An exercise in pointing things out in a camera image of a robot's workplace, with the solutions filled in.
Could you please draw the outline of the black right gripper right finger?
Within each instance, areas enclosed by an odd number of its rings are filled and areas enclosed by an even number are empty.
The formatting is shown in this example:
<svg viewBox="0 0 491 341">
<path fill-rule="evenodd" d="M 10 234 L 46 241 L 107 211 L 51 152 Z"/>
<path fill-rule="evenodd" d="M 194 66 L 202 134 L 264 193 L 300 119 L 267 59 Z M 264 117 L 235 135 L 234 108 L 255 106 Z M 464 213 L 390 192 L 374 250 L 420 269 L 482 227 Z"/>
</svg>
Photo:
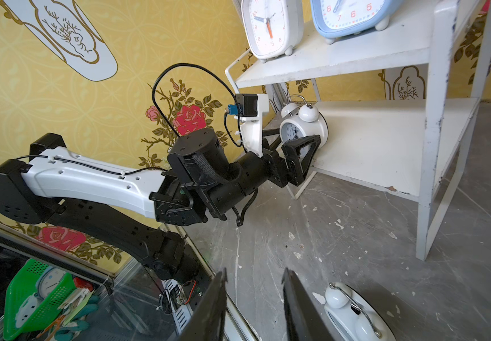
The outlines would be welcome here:
<svg viewBox="0 0 491 341">
<path fill-rule="evenodd" d="M 333 340 L 295 271 L 282 277 L 288 340 Z"/>
</svg>

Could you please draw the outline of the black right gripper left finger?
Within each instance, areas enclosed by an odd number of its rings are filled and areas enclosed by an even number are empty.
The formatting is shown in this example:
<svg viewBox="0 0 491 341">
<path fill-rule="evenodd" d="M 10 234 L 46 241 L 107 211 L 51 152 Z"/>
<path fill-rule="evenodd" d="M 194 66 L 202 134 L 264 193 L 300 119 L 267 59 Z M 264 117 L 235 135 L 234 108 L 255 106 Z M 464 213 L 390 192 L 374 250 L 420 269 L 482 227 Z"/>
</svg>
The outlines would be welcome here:
<svg viewBox="0 0 491 341">
<path fill-rule="evenodd" d="M 218 272 L 211 281 L 191 320 L 178 341 L 221 341 L 224 337 L 227 309 L 226 269 Z"/>
</svg>

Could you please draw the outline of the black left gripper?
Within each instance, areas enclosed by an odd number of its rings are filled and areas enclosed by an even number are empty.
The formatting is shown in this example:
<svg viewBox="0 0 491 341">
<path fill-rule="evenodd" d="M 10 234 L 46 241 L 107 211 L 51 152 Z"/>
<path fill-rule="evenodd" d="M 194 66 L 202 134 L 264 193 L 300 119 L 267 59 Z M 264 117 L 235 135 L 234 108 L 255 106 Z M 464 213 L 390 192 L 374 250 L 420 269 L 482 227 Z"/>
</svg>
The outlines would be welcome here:
<svg viewBox="0 0 491 341">
<path fill-rule="evenodd" d="M 269 143 L 269 136 L 276 136 L 276 139 Z M 283 143 L 282 151 L 285 158 L 272 150 L 281 143 L 279 129 L 262 130 L 262 160 L 267 168 L 268 180 L 280 188 L 289 183 L 299 186 L 305 182 L 314 155 L 321 146 L 321 136 L 305 136 Z"/>
</svg>

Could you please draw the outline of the white twin-bell alarm clock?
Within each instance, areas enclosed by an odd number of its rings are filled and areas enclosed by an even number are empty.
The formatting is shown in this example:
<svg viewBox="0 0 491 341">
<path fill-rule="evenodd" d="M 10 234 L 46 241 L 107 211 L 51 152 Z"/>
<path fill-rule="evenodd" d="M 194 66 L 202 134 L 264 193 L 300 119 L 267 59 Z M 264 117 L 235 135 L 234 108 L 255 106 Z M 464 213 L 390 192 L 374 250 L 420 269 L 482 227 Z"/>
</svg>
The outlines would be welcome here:
<svg viewBox="0 0 491 341">
<path fill-rule="evenodd" d="M 319 135 L 322 148 L 329 137 L 329 127 L 319 109 L 305 100 L 301 95 L 289 95 L 289 99 L 297 97 L 301 101 L 289 101 L 283 106 L 280 115 L 283 121 L 279 127 L 282 142 L 299 139 L 306 136 Z"/>
</svg>

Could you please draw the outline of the white square alarm clock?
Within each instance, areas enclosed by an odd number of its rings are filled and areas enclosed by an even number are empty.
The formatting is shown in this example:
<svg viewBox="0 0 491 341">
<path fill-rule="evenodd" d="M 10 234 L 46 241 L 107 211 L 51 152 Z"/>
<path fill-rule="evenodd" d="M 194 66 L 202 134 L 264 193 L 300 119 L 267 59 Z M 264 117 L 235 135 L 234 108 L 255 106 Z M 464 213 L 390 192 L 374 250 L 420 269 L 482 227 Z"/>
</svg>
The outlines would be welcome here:
<svg viewBox="0 0 491 341">
<path fill-rule="evenodd" d="M 292 55 L 304 35 L 297 0 L 242 0 L 241 15 L 250 51 L 261 63 Z"/>
</svg>

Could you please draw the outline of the blue square alarm clock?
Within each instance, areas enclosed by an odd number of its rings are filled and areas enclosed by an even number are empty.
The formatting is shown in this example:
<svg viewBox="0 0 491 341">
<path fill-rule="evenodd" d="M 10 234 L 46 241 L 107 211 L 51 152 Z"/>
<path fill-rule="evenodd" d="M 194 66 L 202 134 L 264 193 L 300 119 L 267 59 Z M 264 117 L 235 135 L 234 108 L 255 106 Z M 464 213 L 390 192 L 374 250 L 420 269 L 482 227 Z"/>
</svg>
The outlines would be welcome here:
<svg viewBox="0 0 491 341">
<path fill-rule="evenodd" d="M 385 30 L 402 0 L 311 0 L 312 21 L 328 45 L 374 28 Z"/>
</svg>

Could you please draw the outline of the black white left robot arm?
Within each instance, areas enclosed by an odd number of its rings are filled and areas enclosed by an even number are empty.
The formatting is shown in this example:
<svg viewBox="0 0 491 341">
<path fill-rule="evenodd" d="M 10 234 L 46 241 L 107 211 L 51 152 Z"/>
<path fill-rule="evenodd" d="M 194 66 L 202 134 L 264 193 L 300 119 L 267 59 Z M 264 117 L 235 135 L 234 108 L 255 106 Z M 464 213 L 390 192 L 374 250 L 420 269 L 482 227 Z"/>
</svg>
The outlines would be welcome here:
<svg viewBox="0 0 491 341">
<path fill-rule="evenodd" d="M 215 131 L 204 128 L 176 140 L 169 169 L 134 170 L 71 152 L 60 135 L 48 133 L 27 156 L 0 165 L 0 213 L 86 233 L 130 254 L 161 280 L 191 282 L 194 294 L 205 285 L 207 297 L 193 300 L 184 338 L 255 340 L 224 290 L 223 275 L 212 275 L 181 234 L 148 227 L 128 212 L 180 227 L 210 217 L 224 221 L 239 202 L 251 205 L 267 181 L 302 184 L 320 146 L 317 134 L 262 141 L 261 155 L 249 151 L 231 163 Z"/>
</svg>

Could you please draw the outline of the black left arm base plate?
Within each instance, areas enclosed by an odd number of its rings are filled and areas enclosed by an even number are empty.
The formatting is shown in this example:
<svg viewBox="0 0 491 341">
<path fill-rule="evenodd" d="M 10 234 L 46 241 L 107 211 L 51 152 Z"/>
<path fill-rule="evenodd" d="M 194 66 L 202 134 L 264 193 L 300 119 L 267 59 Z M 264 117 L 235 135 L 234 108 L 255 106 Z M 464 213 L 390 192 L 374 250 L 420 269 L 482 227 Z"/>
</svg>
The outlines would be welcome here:
<svg viewBox="0 0 491 341">
<path fill-rule="evenodd" d="M 211 277 L 204 273 L 197 274 L 184 284 L 175 280 L 162 281 L 157 309 L 165 314 L 177 313 L 180 308 L 192 312 L 200 303 L 210 283 Z"/>
</svg>

